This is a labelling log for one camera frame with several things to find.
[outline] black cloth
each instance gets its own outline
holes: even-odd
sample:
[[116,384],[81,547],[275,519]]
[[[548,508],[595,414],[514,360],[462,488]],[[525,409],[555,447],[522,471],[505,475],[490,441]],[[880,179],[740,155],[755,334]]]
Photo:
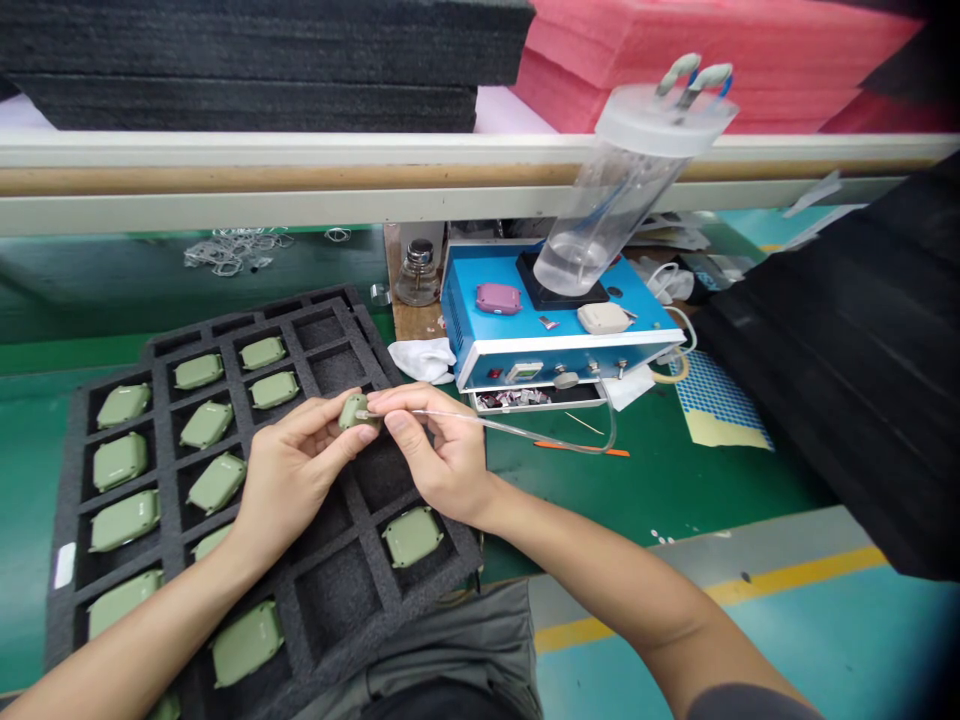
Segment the black cloth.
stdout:
[[[505,701],[473,685],[435,680],[369,705],[361,720],[523,720]],[[710,688],[690,708],[687,720],[823,720],[791,697],[756,685]]]

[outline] blue machine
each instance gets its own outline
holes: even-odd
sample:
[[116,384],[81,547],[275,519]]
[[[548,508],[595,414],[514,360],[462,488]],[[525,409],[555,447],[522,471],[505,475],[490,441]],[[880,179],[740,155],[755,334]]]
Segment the blue machine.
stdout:
[[[576,374],[579,384],[615,378],[650,362],[682,343],[683,331],[647,289],[629,263],[621,261],[600,281],[615,286],[623,297],[611,297],[637,316],[626,332],[591,335],[576,310],[538,311],[533,307],[516,267],[528,245],[450,244],[441,304],[450,346],[457,356],[454,369],[461,392],[550,386],[562,375],[563,384]],[[477,308],[477,286],[493,282],[520,290],[523,309],[516,315],[493,315]],[[560,323],[548,330],[545,316]]]

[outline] workbench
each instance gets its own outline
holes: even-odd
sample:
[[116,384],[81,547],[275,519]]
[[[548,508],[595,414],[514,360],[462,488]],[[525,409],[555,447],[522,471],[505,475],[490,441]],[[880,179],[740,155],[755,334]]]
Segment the workbench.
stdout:
[[[386,282],[379,226],[333,244],[298,233],[257,274],[214,276],[184,268],[199,233],[176,236],[46,237],[0,248],[0,693],[35,682],[43,670],[54,506],[73,389],[136,362],[150,336],[218,314],[325,285],[353,282],[367,296]],[[371,308],[386,342],[389,308]],[[574,414],[606,432],[605,408]],[[573,442],[597,435],[560,412],[507,422]],[[489,431],[490,469],[641,545],[835,503],[776,427],[777,452],[694,445],[672,387],[658,386],[618,415],[617,447],[630,458],[535,448]],[[485,582],[537,572],[496,538],[486,540]]]

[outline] knob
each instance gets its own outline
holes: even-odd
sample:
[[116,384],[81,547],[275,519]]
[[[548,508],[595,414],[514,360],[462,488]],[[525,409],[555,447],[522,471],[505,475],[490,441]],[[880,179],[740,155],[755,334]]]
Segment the knob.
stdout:
[[574,372],[560,373],[553,379],[553,384],[557,390],[567,390],[580,382],[580,376]]

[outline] white cloth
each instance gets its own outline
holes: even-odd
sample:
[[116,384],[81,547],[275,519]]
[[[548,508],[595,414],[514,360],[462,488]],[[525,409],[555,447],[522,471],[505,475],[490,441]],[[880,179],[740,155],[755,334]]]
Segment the white cloth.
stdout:
[[457,362],[457,356],[450,350],[447,338],[400,340],[387,350],[397,367],[414,380],[433,385],[453,382],[450,366]]

